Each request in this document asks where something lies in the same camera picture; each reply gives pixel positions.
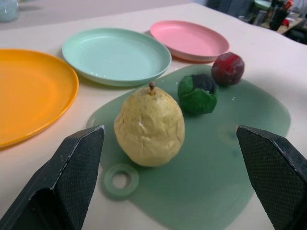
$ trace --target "green crumpled object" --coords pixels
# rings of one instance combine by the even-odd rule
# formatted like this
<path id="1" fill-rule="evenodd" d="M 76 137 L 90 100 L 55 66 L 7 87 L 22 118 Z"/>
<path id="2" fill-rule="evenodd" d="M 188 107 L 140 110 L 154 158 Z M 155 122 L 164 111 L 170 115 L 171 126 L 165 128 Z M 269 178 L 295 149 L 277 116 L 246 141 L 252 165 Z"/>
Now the green crumpled object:
<path id="1" fill-rule="evenodd" d="M 217 104 L 218 87 L 205 74 L 184 76 L 177 93 L 181 109 L 193 115 L 211 113 Z"/>

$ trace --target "red apple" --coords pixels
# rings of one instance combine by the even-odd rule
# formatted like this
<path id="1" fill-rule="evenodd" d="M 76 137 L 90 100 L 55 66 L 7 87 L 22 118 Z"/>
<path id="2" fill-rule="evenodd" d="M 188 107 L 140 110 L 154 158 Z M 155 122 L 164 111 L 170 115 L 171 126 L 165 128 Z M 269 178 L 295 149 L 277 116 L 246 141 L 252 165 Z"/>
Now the red apple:
<path id="1" fill-rule="evenodd" d="M 219 85 L 234 85 L 241 81 L 244 61 L 237 54 L 228 52 L 220 55 L 214 62 L 211 74 Z"/>

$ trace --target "cup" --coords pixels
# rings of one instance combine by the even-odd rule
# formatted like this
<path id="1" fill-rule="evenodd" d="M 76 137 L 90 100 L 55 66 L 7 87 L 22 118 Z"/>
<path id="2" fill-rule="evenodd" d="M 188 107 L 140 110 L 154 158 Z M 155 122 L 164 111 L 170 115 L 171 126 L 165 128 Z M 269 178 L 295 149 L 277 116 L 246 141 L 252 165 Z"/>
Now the cup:
<path id="1" fill-rule="evenodd" d="M 10 22 L 18 18 L 19 0 L 0 0 L 0 22 Z"/>

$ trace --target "yellow pear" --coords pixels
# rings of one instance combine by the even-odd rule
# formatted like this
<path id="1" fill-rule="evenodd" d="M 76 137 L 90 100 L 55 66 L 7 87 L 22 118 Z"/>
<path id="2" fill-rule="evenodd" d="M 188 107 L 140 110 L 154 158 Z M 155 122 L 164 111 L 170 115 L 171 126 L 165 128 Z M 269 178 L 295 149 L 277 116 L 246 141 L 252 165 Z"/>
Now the yellow pear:
<path id="1" fill-rule="evenodd" d="M 124 101 L 114 130 L 119 145 L 131 160 L 149 167 L 168 163 L 178 154 L 185 137 L 178 103 L 154 82 Z"/>

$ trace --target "white table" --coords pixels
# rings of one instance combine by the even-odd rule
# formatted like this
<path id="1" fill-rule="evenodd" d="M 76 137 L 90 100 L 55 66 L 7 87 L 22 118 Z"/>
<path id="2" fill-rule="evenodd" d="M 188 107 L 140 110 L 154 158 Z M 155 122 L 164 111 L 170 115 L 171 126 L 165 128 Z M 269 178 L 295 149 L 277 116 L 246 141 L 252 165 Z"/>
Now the white table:
<path id="1" fill-rule="evenodd" d="M 190 0 L 24 0 L 19 4 L 19 18 L 0 23 L 0 30 L 62 23 L 189 3 Z"/>
<path id="2" fill-rule="evenodd" d="M 291 115 L 287 138 L 307 157 L 307 46 L 280 34 L 210 10 L 198 4 L 165 7 L 98 17 L 81 21 L 0 31 L 0 46 L 34 49 L 59 55 L 61 45 L 72 34 L 95 27 L 123 27 L 145 32 L 159 20 L 185 20 L 222 33 L 231 50 L 246 63 L 244 78 L 282 102 Z M 186 66 L 173 61 L 166 73 Z M 0 153 L 0 217 L 5 213 L 33 173 L 53 155 L 62 140 L 85 128 L 99 107 L 126 93 L 80 78 L 80 91 L 72 107 L 50 128 Z M 129 201 L 112 202 L 96 186 L 84 230 L 165 230 Z M 256 196 L 227 230 L 272 230 Z"/>

